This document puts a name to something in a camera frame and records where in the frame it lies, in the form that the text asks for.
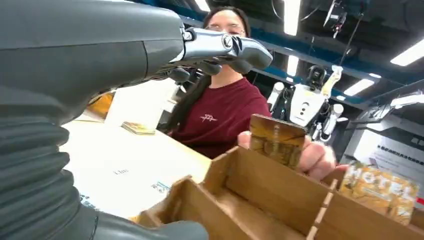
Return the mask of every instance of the humanoid robot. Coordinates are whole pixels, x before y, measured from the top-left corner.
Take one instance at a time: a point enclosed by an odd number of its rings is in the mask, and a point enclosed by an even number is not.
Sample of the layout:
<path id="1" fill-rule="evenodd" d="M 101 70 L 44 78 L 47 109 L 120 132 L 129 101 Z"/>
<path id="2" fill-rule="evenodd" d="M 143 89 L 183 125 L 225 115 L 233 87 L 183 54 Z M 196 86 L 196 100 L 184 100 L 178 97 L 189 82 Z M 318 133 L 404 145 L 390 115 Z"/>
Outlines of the humanoid robot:
<path id="1" fill-rule="evenodd" d="M 129 1 L 2 0 L 0 33 L 0 239 L 208 239 L 198 223 L 148 229 L 84 207 L 63 170 L 70 159 L 58 146 L 69 133 L 61 125 L 99 94 L 186 78 L 185 67 L 263 69 L 272 61 L 266 48 L 184 30 L 176 13 Z"/>
<path id="2" fill-rule="evenodd" d="M 312 140 L 327 142 L 343 113 L 341 104 L 329 104 L 327 93 L 338 81 L 335 78 L 340 79 L 340 74 L 336 72 L 325 81 L 325 68 L 315 65 L 308 71 L 306 81 L 291 88 L 284 88 L 277 82 L 268 103 L 275 102 L 271 108 L 273 118 L 307 128 Z"/>

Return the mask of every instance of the card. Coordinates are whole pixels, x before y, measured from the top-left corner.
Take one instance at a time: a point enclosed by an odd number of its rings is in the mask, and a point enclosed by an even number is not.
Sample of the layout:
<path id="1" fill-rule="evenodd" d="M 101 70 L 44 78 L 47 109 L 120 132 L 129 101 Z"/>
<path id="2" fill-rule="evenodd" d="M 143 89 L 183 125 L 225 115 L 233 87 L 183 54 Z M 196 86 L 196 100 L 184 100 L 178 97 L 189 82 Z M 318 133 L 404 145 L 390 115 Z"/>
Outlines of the card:
<path id="1" fill-rule="evenodd" d="M 418 185 L 394 176 L 390 190 L 392 199 L 387 213 L 395 221 L 404 225 L 409 224 L 418 195 Z"/>
<path id="2" fill-rule="evenodd" d="M 352 198 L 381 214 L 386 214 L 391 203 L 390 183 L 389 174 L 371 167 L 363 167 L 353 189 Z"/>
<path id="3" fill-rule="evenodd" d="M 382 172 L 358 161 L 350 163 L 340 192 L 401 224 L 412 217 L 419 186 L 390 172 Z"/>
<path id="4" fill-rule="evenodd" d="M 254 114 L 250 119 L 250 132 L 251 150 L 289 168 L 298 166 L 307 133 L 303 127 Z"/>
<path id="5" fill-rule="evenodd" d="M 134 122 L 123 122 L 122 127 L 134 134 L 154 134 L 155 129 L 149 129 L 143 126 L 140 123 L 134 123 Z"/>

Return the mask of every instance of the white table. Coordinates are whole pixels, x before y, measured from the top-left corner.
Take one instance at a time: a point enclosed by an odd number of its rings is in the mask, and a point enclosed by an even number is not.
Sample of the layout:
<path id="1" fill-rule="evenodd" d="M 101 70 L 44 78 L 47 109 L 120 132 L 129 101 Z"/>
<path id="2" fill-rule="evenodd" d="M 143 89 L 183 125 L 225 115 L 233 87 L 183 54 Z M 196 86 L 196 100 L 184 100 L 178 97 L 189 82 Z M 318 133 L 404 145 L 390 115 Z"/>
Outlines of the white table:
<path id="1" fill-rule="evenodd" d="M 70 135 L 60 150 L 70 155 L 65 169 L 73 173 L 74 185 L 97 208 L 123 218 L 135 217 L 166 196 L 152 185 L 170 187 L 187 175 L 201 182 L 211 163 L 161 132 L 136 135 L 87 121 L 63 127 Z"/>

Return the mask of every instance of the wooden box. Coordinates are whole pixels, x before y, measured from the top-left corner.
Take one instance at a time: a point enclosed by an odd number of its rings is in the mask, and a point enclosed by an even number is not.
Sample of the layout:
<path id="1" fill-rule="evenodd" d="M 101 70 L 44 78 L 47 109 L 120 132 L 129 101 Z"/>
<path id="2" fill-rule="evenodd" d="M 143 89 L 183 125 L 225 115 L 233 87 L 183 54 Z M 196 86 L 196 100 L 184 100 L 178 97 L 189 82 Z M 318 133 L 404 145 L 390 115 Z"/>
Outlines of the wooden box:
<path id="1" fill-rule="evenodd" d="M 404 226 L 254 151 L 214 159 L 201 184 L 185 177 L 135 221 L 201 223 L 210 240 L 422 240 L 423 213 Z"/>

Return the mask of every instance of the human hand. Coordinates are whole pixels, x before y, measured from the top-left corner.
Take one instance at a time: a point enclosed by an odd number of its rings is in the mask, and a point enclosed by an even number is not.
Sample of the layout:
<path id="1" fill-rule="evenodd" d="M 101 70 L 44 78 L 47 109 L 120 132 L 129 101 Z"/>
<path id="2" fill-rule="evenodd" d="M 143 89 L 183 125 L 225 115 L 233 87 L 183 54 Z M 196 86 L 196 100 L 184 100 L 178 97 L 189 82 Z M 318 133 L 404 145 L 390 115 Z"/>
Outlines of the human hand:
<path id="1" fill-rule="evenodd" d="M 252 134 L 244 131 L 238 135 L 238 145 L 248 149 L 250 147 Z M 338 176 L 343 174 L 347 165 L 336 166 L 336 157 L 331 147 L 325 146 L 321 142 L 311 141 L 306 136 L 303 150 L 300 155 L 298 169 L 311 178 L 323 180 L 326 176 Z"/>

